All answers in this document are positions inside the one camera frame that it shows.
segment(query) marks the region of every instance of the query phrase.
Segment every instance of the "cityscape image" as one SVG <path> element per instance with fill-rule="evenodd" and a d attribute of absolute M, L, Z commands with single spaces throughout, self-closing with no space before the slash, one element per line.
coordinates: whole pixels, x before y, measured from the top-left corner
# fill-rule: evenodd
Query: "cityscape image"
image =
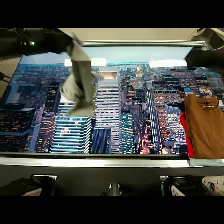
<path fill-rule="evenodd" d="M 66 54 L 22 57 L 1 101 L 0 152 L 187 154 L 179 105 L 188 94 L 215 95 L 222 108 L 224 82 L 205 68 L 150 66 L 151 59 L 183 59 L 189 52 L 163 48 L 150 50 L 152 56 L 144 47 L 141 54 L 131 47 L 87 49 L 107 61 L 92 66 L 104 77 L 96 82 L 94 117 L 67 116 L 74 103 L 60 93 L 72 72 Z"/>

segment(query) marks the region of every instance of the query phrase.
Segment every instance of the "red cloth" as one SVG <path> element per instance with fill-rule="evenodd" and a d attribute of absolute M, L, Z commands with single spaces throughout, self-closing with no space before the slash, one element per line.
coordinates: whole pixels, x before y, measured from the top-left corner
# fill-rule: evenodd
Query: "red cloth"
<path fill-rule="evenodd" d="M 188 155 L 190 158 L 194 158 L 194 150 L 191 144 L 191 139 L 188 137 L 188 131 L 187 131 L 187 121 L 185 118 L 185 113 L 182 112 L 180 115 L 180 123 L 182 124 L 185 133 L 186 133 L 186 142 L 187 142 L 187 148 L 188 148 Z"/>

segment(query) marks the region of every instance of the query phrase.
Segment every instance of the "sky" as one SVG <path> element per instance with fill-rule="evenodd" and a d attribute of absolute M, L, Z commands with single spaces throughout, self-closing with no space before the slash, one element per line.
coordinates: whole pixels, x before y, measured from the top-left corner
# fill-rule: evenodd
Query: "sky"
<path fill-rule="evenodd" d="M 184 59 L 192 47 L 113 46 L 83 47 L 90 58 L 106 58 L 107 62 L 148 62 L 151 60 Z M 23 56 L 20 64 L 58 64 L 68 59 L 67 53 Z"/>

